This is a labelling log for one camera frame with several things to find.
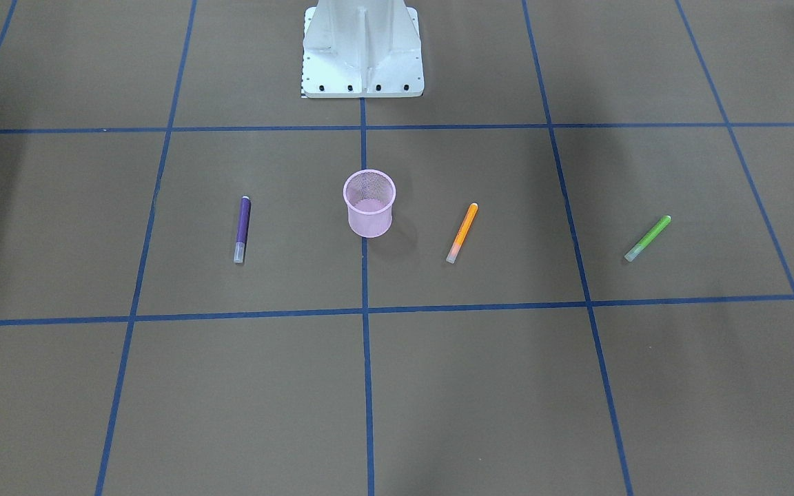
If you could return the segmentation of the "pink mesh pen holder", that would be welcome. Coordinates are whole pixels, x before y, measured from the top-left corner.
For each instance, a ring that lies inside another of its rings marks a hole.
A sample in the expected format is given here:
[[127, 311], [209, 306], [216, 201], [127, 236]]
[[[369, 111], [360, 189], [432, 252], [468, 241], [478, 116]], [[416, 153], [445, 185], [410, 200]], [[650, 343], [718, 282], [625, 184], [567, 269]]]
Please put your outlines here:
[[393, 179], [377, 169], [353, 173], [343, 185], [349, 228], [362, 238], [377, 238], [390, 229], [396, 187]]

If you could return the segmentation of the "green marker pen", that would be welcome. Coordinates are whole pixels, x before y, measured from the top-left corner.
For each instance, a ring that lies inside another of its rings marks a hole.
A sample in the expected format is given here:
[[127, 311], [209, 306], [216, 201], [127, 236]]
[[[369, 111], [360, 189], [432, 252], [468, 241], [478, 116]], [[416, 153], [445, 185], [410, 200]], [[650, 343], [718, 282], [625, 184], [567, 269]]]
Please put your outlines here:
[[653, 224], [653, 226], [642, 236], [639, 241], [635, 243], [635, 245], [630, 248], [630, 250], [624, 255], [624, 260], [626, 262], [633, 262], [636, 260], [637, 257], [642, 254], [646, 248], [651, 245], [653, 240], [655, 240], [665, 229], [671, 224], [672, 217], [671, 216], [662, 216], [658, 219], [658, 221]]

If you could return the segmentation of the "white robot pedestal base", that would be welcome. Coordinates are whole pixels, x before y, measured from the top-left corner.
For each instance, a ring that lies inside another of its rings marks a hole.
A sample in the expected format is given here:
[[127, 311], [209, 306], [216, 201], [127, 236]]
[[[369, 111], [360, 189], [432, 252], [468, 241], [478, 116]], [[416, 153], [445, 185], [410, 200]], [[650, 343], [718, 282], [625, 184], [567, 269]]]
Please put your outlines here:
[[301, 94], [309, 99], [425, 93], [419, 16], [403, 1], [318, 1], [303, 15]]

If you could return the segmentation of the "orange marker pen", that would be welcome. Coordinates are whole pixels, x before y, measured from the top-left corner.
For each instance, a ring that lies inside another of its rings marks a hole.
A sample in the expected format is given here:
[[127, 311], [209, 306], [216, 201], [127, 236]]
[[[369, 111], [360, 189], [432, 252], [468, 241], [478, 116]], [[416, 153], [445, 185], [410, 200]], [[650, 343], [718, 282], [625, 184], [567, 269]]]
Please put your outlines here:
[[472, 202], [472, 204], [470, 204], [467, 208], [465, 216], [463, 220], [461, 220], [458, 232], [455, 235], [454, 241], [451, 242], [451, 247], [448, 251], [447, 257], [445, 258], [449, 264], [455, 264], [457, 261], [457, 257], [459, 256], [460, 250], [466, 240], [467, 234], [469, 234], [469, 230], [476, 219], [478, 210], [479, 206], [476, 202]]

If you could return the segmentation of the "purple marker pen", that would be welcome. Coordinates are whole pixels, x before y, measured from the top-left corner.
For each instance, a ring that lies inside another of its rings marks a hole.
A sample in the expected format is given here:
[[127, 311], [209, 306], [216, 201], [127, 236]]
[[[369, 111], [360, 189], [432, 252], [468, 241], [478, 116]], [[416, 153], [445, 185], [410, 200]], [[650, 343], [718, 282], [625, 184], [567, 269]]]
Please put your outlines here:
[[249, 198], [249, 196], [243, 196], [240, 200], [236, 234], [234, 234], [233, 263], [236, 265], [245, 263], [251, 206], [251, 198]]

